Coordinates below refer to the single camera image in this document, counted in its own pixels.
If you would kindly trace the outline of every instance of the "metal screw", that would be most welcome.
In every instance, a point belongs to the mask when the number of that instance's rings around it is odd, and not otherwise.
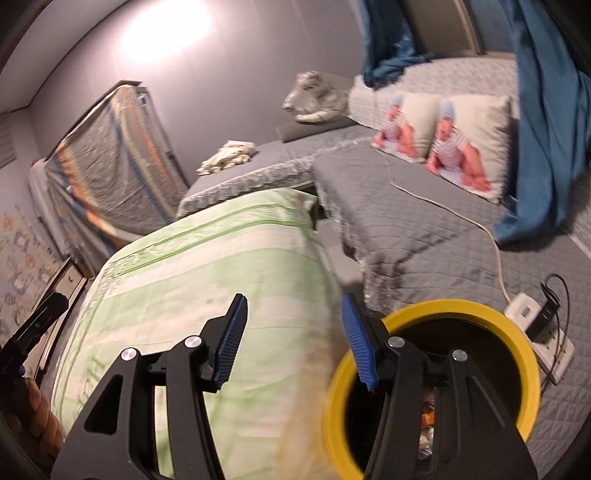
[[[468,360],[468,354],[464,350],[454,350],[452,352],[452,358],[456,362],[465,362]]]
[[[138,354],[138,351],[135,348],[126,348],[121,352],[121,358],[126,362],[134,359],[135,356]]]
[[[187,337],[185,339],[185,347],[195,348],[196,346],[201,345],[202,342],[203,342],[203,340],[201,340],[200,336],[193,335],[193,336]]]
[[[388,346],[390,348],[402,348],[404,346],[404,339],[400,337],[390,337],[388,339]]]

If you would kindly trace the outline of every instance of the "blue curtain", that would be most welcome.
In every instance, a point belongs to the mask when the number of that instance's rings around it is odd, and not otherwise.
[[[512,25],[519,73],[516,201],[500,244],[550,233],[565,220],[572,183],[589,168],[591,79],[579,72],[536,0],[500,0]]]
[[[395,82],[404,69],[427,61],[417,55],[413,33],[396,0],[359,0],[365,28],[363,81],[379,88]]]

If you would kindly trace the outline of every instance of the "white plush toy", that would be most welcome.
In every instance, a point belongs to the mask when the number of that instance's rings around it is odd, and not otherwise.
[[[298,74],[282,108],[294,113],[297,122],[329,122],[347,114],[347,92],[334,87],[319,72],[304,72]]]

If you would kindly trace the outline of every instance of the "baby photo pillow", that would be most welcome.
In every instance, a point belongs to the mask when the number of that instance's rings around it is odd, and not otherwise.
[[[395,92],[378,104],[382,119],[372,145],[412,163],[425,162],[437,124],[439,95]]]
[[[498,203],[509,169],[511,98],[458,95],[442,101],[427,169]]]

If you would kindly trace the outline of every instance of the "ceiling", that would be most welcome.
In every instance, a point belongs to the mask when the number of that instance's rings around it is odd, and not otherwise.
[[[29,105],[60,60],[127,0],[53,0],[27,30],[0,73],[0,112]]]

